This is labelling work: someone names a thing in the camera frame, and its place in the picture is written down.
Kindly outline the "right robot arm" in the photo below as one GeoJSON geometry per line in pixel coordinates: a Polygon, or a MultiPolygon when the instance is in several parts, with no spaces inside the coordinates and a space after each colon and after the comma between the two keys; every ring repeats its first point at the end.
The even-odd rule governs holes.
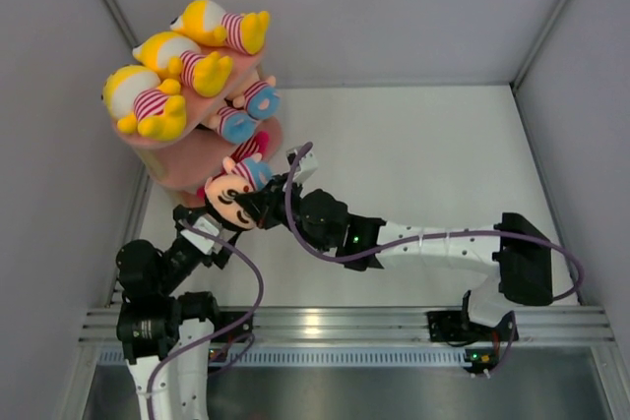
{"type": "Polygon", "coordinates": [[[519,213],[505,212],[489,227],[431,229],[353,214],[322,189],[301,190],[280,176],[235,200],[259,228],[283,226],[306,252],[348,270],[424,267],[484,275],[462,300],[459,324],[469,337],[484,337],[518,307],[553,301],[550,242],[519,213]]]}

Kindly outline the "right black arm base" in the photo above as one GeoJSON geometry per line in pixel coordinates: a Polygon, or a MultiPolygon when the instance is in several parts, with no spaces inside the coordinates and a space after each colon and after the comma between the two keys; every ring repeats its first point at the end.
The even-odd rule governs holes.
{"type": "Polygon", "coordinates": [[[442,310],[427,313],[430,340],[454,347],[464,347],[478,342],[507,342],[518,340],[518,329],[510,314],[496,327],[471,322],[462,311],[442,310]]]}

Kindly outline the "bald peach boy doll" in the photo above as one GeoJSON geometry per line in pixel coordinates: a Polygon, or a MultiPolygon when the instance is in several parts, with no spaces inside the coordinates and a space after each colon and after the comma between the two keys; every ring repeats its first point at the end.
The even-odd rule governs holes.
{"type": "Polygon", "coordinates": [[[266,120],[277,112],[281,104],[276,83],[274,76],[258,79],[236,96],[232,105],[256,120],[266,120]]]}

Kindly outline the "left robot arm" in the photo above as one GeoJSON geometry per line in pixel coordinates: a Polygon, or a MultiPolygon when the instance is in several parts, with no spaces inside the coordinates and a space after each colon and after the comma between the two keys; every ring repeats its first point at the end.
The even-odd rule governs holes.
{"type": "Polygon", "coordinates": [[[223,268],[241,226],[177,207],[176,237],[162,251],[136,239],[116,256],[123,289],[116,336],[144,419],[208,418],[209,365],[251,343],[252,315],[222,312],[209,291],[174,293],[198,266],[223,268]]]}

